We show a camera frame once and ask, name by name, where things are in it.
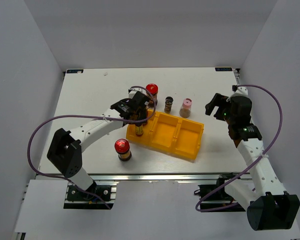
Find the yellow-cap green-label sauce bottle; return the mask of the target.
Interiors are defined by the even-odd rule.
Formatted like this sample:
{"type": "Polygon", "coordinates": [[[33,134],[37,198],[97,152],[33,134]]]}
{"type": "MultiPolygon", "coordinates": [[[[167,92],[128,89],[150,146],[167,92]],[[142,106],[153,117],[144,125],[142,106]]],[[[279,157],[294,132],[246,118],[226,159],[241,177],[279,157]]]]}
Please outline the yellow-cap green-label sauce bottle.
{"type": "Polygon", "coordinates": [[[148,110],[146,109],[142,114],[141,114],[141,119],[143,120],[142,125],[145,126],[148,124],[148,110]]]}

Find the small yellow-label oil bottle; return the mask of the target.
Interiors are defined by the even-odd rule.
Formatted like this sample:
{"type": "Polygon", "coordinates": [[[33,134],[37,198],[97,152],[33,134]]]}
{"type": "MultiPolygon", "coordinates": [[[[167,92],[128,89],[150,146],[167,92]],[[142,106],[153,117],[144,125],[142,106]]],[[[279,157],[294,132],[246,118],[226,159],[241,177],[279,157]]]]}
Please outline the small yellow-label oil bottle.
{"type": "Polygon", "coordinates": [[[137,136],[142,136],[144,134],[144,128],[142,123],[135,124],[135,134],[137,136]]]}

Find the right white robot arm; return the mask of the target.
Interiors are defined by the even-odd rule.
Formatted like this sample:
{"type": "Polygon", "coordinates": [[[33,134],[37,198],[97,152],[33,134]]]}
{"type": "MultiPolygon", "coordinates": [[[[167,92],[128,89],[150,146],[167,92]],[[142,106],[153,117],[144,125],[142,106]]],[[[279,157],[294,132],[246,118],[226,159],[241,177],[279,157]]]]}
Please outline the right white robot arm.
{"type": "Polygon", "coordinates": [[[251,121],[252,101],[243,95],[227,97],[216,93],[205,106],[206,115],[211,115],[214,108],[214,117],[227,123],[228,134],[242,155],[255,188],[249,189],[237,178],[218,184],[216,195],[223,200],[230,196],[235,199],[255,231],[290,229],[300,200],[287,192],[264,153],[262,135],[251,121]]]}

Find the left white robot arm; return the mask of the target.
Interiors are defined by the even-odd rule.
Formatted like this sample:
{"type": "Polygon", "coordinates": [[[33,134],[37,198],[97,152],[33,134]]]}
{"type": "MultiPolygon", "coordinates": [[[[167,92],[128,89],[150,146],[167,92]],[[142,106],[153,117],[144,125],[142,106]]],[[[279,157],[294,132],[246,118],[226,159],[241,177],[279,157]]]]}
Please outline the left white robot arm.
{"type": "Polygon", "coordinates": [[[78,193],[89,200],[97,193],[97,184],[83,168],[82,153],[94,142],[110,132],[127,124],[144,123],[147,106],[151,98],[136,91],[131,98],[124,98],[112,104],[101,116],[71,130],[58,129],[47,152],[48,160],[63,177],[78,188],[78,193]]]}

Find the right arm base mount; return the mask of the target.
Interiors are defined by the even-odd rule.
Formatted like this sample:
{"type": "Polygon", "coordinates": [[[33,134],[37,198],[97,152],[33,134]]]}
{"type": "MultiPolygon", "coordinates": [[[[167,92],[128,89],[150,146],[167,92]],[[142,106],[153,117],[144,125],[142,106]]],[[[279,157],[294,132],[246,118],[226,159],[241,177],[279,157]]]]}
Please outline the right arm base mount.
{"type": "MultiPolygon", "coordinates": [[[[198,189],[193,192],[195,196],[200,199],[213,192],[226,181],[232,179],[235,175],[233,173],[221,174],[214,184],[200,184],[198,189]]],[[[245,212],[245,210],[235,201],[233,197],[225,192],[225,189],[219,189],[217,192],[209,195],[199,205],[199,210],[207,210],[207,212],[245,212]]]]}

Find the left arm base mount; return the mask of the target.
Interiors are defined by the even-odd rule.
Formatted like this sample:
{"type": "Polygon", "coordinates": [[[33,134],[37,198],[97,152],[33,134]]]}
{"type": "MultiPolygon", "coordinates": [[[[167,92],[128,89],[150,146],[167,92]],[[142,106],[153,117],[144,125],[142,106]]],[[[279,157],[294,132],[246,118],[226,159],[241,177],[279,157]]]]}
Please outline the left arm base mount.
{"type": "Polygon", "coordinates": [[[115,181],[96,181],[93,195],[79,191],[73,184],[66,188],[63,208],[71,210],[110,210],[116,199],[115,181]]]}

